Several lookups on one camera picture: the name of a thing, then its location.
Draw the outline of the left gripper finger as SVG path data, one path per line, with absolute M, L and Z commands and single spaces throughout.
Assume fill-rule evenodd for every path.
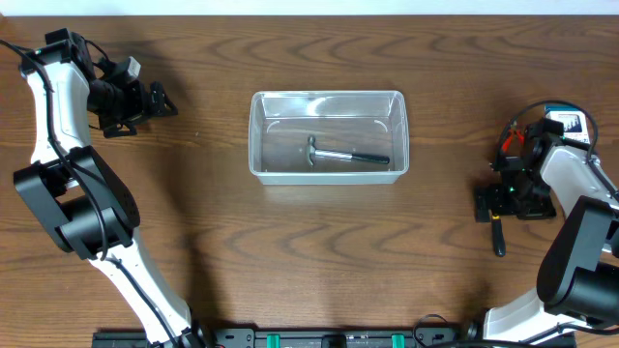
M 137 130 L 135 126 L 131 124 L 119 123 L 103 129 L 103 136 L 105 138 L 116 138 L 134 135 L 137 135 Z
M 178 114 L 178 108 L 164 91 L 163 85 L 158 81 L 150 84 L 148 111 L 151 117 L 169 117 Z

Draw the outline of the yellow black screwdriver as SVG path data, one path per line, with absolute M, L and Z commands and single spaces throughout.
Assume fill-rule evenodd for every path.
M 502 221 L 498 215 L 491 216 L 491 237 L 494 254 L 497 257 L 504 257 L 506 255 L 506 243 L 502 229 Z

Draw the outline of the red handled pliers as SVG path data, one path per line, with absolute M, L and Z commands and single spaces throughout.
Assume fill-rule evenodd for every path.
M 503 154 L 507 154 L 510 147 L 512 146 L 512 143 L 516 141 L 516 143 L 519 146 L 523 146 L 524 145 L 524 134 L 521 130 L 517 129 L 514 126 L 511 126 L 507 132 L 507 135 L 502 143 L 502 145 L 500 146 L 500 150 Z

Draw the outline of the clear plastic container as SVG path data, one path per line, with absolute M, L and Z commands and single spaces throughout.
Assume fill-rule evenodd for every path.
M 389 164 L 306 158 L 315 147 L 382 155 Z M 264 185 L 389 185 L 410 166 L 405 99 L 395 90 L 261 91 L 252 96 L 249 169 Z

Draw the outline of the small claw hammer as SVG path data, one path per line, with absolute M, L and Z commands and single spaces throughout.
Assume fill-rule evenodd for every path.
M 334 150 L 323 150 L 315 147 L 316 138 L 314 135 L 308 137 L 306 148 L 306 158 L 310 166 L 314 166 L 314 160 L 317 158 L 328 160 L 348 160 L 361 161 L 378 164 L 389 164 L 390 158 L 382 155 L 362 154 L 362 153 L 345 153 Z

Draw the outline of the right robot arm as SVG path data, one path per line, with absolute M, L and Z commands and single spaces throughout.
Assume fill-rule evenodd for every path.
M 542 119 L 519 132 L 521 154 L 500 151 L 492 169 L 500 180 L 474 189 L 475 219 L 491 226 L 494 252 L 506 253 L 501 219 L 564 215 L 535 288 L 487 310 L 467 337 L 539 345 L 574 331 L 618 332 L 618 269 L 602 262 L 618 253 L 618 205 L 613 185 L 592 156 L 592 146 L 564 135 L 558 121 Z

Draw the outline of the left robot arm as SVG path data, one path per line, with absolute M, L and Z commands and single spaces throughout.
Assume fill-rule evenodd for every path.
M 14 46 L 35 100 L 36 143 L 15 189 L 54 244 L 103 273 L 142 325 L 142 332 L 94 333 L 95 347 L 211 347 L 213 339 L 168 285 L 139 233 L 128 187 L 95 150 L 93 130 L 133 136 L 152 118 L 177 114 L 161 83 L 142 83 L 139 63 L 117 63 L 67 28 L 48 32 L 37 49 Z

